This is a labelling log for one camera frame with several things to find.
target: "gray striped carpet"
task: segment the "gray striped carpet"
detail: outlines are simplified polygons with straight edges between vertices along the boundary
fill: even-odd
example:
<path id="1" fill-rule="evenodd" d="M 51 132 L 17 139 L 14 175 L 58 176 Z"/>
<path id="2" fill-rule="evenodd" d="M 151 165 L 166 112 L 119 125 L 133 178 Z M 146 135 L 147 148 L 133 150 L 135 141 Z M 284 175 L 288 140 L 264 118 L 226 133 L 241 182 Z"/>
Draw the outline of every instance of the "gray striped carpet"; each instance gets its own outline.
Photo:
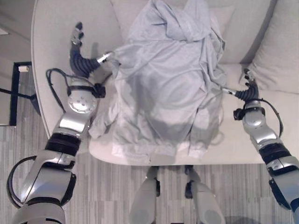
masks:
<path id="1" fill-rule="evenodd" d="M 33 79 L 21 74 L 20 92 L 33 93 Z M 16 209 L 6 196 L 6 178 L 21 158 L 35 155 L 46 143 L 41 118 L 26 99 L 18 101 L 17 127 L 0 127 L 0 217 L 10 223 Z M 30 163 L 17 170 L 15 189 L 20 189 Z M 196 166 L 202 181 L 217 195 L 228 224 L 291 224 L 290 212 L 275 202 L 264 165 Z M 134 193 L 146 167 L 108 164 L 88 153 L 77 156 L 77 185 L 64 209 L 67 224 L 127 224 Z M 195 224 L 192 200 L 184 198 L 187 177 L 183 167 L 160 168 L 161 196 L 157 199 L 157 224 Z"/>

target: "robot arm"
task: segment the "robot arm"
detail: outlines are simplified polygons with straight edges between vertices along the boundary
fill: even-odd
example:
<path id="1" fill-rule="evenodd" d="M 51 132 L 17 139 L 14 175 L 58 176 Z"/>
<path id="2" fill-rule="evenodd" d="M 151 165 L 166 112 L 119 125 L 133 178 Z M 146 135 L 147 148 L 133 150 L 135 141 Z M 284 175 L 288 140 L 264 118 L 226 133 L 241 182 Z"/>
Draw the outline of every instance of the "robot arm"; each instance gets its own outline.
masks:
<path id="1" fill-rule="evenodd" d="M 245 101 L 243 109 L 234 111 L 236 120 L 242 120 L 246 133 L 266 164 L 271 176 L 269 181 L 273 195 L 280 206 L 292 210 L 295 224 L 299 224 L 299 161 L 283 145 L 280 137 L 267 126 L 265 110 L 260 106 L 258 88 L 249 70 L 247 91 L 223 89 Z"/>
<path id="2" fill-rule="evenodd" d="M 105 96 L 104 87 L 91 86 L 87 78 L 109 56 L 84 59 L 80 54 L 81 30 L 82 23 L 78 23 L 71 40 L 74 76 L 68 87 L 68 107 L 23 183 L 19 199 L 23 206 L 14 216 L 13 224 L 65 224 L 61 207 L 71 199 L 76 184 L 76 175 L 71 172 L 75 156 L 87 135 L 97 98 Z"/>

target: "wrinkled fabric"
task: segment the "wrinkled fabric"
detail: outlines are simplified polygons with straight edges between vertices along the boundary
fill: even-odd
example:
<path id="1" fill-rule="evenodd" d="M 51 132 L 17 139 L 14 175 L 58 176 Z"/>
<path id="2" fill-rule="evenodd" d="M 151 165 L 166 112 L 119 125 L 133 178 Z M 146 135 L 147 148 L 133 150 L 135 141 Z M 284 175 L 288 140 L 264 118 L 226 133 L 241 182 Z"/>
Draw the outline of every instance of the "wrinkled fabric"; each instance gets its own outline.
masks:
<path id="1" fill-rule="evenodd" d="M 117 94 L 90 135 L 116 122 L 114 155 L 148 162 L 153 153 L 175 156 L 184 146 L 200 158 L 218 131 L 223 50 L 204 0 L 188 0 L 184 10 L 150 0 L 110 59 Z"/>

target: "black cable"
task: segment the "black cable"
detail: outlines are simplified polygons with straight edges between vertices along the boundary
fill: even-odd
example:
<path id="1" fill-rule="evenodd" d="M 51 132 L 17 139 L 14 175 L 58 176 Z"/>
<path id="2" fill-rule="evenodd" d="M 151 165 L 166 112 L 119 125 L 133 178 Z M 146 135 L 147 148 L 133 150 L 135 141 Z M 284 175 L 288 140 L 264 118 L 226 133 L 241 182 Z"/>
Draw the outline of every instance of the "black cable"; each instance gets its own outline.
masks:
<path id="1" fill-rule="evenodd" d="M 48 70 L 46 71 L 46 77 L 47 77 L 47 81 L 48 81 L 49 87 L 50 87 L 50 89 L 51 89 L 51 92 L 52 92 L 52 94 L 53 94 L 53 96 L 54 96 L 54 98 L 55 98 L 57 104 L 60 106 L 60 108 L 62 109 L 63 113 L 65 113 L 64 106 L 62 105 L 62 103 L 61 103 L 61 101 L 60 101 L 58 95 L 56 94 L 56 92 L 55 92 L 55 90 L 54 90 L 54 88 L 53 88 L 53 84 L 52 84 L 52 82 L 51 82 L 51 74 L 52 74 L 53 71 L 56 71 L 56 72 L 58 72 L 59 74 L 61 74 L 60 72 L 63 72 L 63 71 L 61 71 L 61 70 L 59 70 L 59 69 L 48 69 Z M 66 78 L 64 78 L 64 80 L 65 80 L 65 84 L 66 84 L 67 88 L 69 89 L 69 86 L 68 86 L 68 83 L 67 83 Z"/>
<path id="2" fill-rule="evenodd" d="M 256 99 L 250 99 L 250 100 L 247 100 L 247 101 L 245 102 L 245 104 L 244 104 L 243 110 L 245 110 L 247 104 L 249 104 L 249 103 L 252 102 L 252 101 L 265 102 L 265 103 L 267 103 L 267 104 L 272 108 L 272 110 L 274 111 L 274 113 L 275 113 L 277 119 L 279 120 L 279 137 L 281 137 L 281 135 L 282 135 L 282 133 L 283 133 L 283 131 L 284 131 L 284 124 L 282 123 L 282 120 L 281 120 L 281 118 L 280 118 L 280 115 L 279 115 L 278 111 L 275 109 L 275 107 L 274 107 L 271 103 L 269 103 L 267 100 L 264 100 L 263 98 L 261 98 L 261 99 L 257 99 L 257 98 L 256 98 Z"/>
<path id="3" fill-rule="evenodd" d="M 36 155 L 35 156 L 31 156 L 31 157 L 27 157 L 27 158 L 24 158 L 20 161 L 18 161 L 14 167 L 11 169 L 9 175 L 8 175 L 8 178 L 7 178 L 7 182 L 6 182 L 6 192 L 7 192 L 7 196 L 10 200 L 10 202 L 14 205 L 14 207 L 16 208 L 20 208 L 20 204 L 23 204 L 21 202 L 21 200 L 18 198 L 18 196 L 14 193 L 14 189 L 13 189 L 13 177 L 14 177 L 14 172 L 15 170 L 17 169 L 17 167 L 22 164 L 23 162 L 26 162 L 28 160 L 35 160 L 36 159 Z"/>
<path id="4" fill-rule="evenodd" d="M 62 111 L 65 113 L 65 109 L 64 109 L 64 106 L 63 104 L 61 103 L 60 101 L 60 98 L 58 97 L 58 95 L 56 94 L 54 88 L 53 88 L 53 83 L 51 82 L 51 74 L 52 72 L 55 71 L 57 72 L 59 75 L 63 76 L 64 77 L 64 82 L 65 82 L 65 85 L 67 86 L 67 92 L 70 93 L 71 92 L 71 89 L 70 89 L 70 86 L 68 85 L 68 82 L 67 82 L 67 77 L 69 78 L 75 78 L 75 79 L 79 79 L 79 80 L 82 80 L 82 81 L 85 81 L 87 82 L 91 87 L 93 87 L 93 89 L 97 92 L 96 88 L 94 87 L 94 85 L 86 78 L 84 77 L 79 77 L 79 76 L 72 76 L 72 75 L 68 75 L 66 74 L 64 71 L 58 69 L 58 68 L 53 68 L 53 69 L 48 69 L 46 71 L 46 77 L 47 77 L 47 80 L 48 80 L 48 84 L 49 84 L 49 87 L 51 89 L 51 92 L 57 102 L 57 104 L 60 106 L 60 108 L 62 109 Z"/>

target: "white couch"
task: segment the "white couch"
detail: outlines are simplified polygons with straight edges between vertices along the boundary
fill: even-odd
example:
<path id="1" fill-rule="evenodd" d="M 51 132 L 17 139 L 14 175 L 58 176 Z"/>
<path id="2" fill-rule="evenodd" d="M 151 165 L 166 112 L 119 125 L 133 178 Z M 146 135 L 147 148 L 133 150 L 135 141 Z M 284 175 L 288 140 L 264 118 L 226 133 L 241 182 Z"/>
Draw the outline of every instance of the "white couch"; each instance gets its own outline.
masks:
<path id="1" fill-rule="evenodd" d="M 168 0 L 178 3 L 179 0 Z M 247 67 L 258 50 L 265 31 L 271 20 L 275 8 L 275 0 L 207 0 L 210 7 L 233 6 L 231 19 L 226 24 L 223 38 L 226 40 L 226 50 L 221 59 L 222 68 L 228 75 L 228 87 L 243 88 L 239 80 L 242 69 Z M 122 36 L 125 12 L 133 11 L 134 5 L 140 7 L 145 0 L 36 0 L 32 21 L 32 62 L 35 75 L 36 93 L 39 99 L 42 118 L 50 136 L 62 112 L 51 95 L 46 82 L 45 71 L 57 67 L 67 73 L 69 67 L 70 36 L 74 25 L 83 22 L 85 37 L 83 39 L 82 54 L 85 57 L 99 56 L 105 51 L 112 50 L 123 43 Z M 99 77 L 103 70 L 95 72 Z M 289 81 L 296 86 L 298 77 Z M 54 79 L 54 87 L 65 104 L 67 95 L 65 86 L 59 77 Z M 112 86 L 108 83 L 107 97 L 100 101 L 100 106 L 107 106 Z M 296 91 L 275 90 L 265 87 L 260 91 L 260 97 L 270 101 L 279 111 L 285 126 L 282 140 L 291 154 L 299 158 L 299 95 Z M 226 95 L 223 100 L 223 122 L 220 135 L 208 149 L 202 160 L 189 157 L 187 150 L 179 151 L 176 158 L 162 156 L 151 157 L 150 164 L 141 164 L 111 154 L 111 134 L 97 140 L 86 141 L 80 151 L 89 152 L 100 160 L 125 165 L 180 165 L 180 164 L 241 164 L 263 162 L 252 146 L 249 136 L 244 132 L 241 121 L 234 121 L 233 110 L 242 107 L 242 101 Z M 277 132 L 278 121 L 265 105 L 268 125 Z"/>

